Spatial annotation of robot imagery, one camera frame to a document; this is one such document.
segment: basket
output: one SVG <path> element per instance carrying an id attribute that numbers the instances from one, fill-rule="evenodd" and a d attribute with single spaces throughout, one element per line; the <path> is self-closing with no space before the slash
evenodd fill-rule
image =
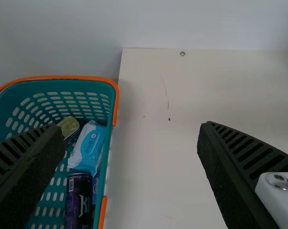
<path id="1" fill-rule="evenodd" d="M 107 197 L 103 195 L 112 127 L 116 124 L 119 90 L 115 82 L 89 76 L 37 76 L 18 79 L 0 88 L 0 141 L 66 116 L 94 120 L 106 126 L 93 229 L 102 229 Z M 67 168 L 72 147 L 32 213 L 26 229 L 63 229 Z"/>

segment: white tabletop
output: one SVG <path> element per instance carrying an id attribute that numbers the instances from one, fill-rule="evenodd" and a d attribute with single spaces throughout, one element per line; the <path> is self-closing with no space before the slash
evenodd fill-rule
<path id="1" fill-rule="evenodd" d="M 196 151 L 215 121 L 288 153 L 288 53 L 124 49 L 105 229 L 224 229 Z"/>

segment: purple can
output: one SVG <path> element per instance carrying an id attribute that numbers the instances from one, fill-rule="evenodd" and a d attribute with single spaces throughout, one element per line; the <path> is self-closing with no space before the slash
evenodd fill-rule
<path id="1" fill-rule="evenodd" d="M 64 214 L 65 229 L 90 229 L 92 176 L 88 173 L 74 173 L 68 176 L 66 206 Z"/>

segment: scratch mark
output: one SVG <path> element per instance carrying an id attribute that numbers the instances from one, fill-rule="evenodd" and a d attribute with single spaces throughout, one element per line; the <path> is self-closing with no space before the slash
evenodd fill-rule
<path id="1" fill-rule="evenodd" d="M 164 214 L 160 214 L 161 216 L 164 216 L 164 217 L 166 217 L 166 218 L 169 218 L 169 219 L 171 219 L 171 220 L 175 220 L 175 218 L 174 217 L 171 217 L 171 216 L 168 216 L 168 215 L 164 215 Z"/>
<path id="2" fill-rule="evenodd" d="M 166 95 L 166 98 L 167 98 L 167 109 L 169 109 L 169 99 L 168 99 L 168 96 L 167 96 L 167 89 L 166 89 L 166 86 L 165 86 L 165 83 L 164 83 L 164 80 L 162 78 L 162 76 L 160 76 L 161 80 L 162 80 L 162 83 L 163 83 L 163 86 L 164 86 L 164 89 L 165 89 L 165 95 Z"/>

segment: wet wipes package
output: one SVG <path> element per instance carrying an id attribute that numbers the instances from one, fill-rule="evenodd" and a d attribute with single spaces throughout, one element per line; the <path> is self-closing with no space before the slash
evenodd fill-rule
<path id="1" fill-rule="evenodd" d="M 92 179 L 92 204 L 96 204 L 99 178 L 100 172 L 97 172 Z"/>
<path id="2" fill-rule="evenodd" d="M 95 176 L 102 159 L 106 127 L 91 120 L 82 129 L 68 159 L 68 167 Z"/>

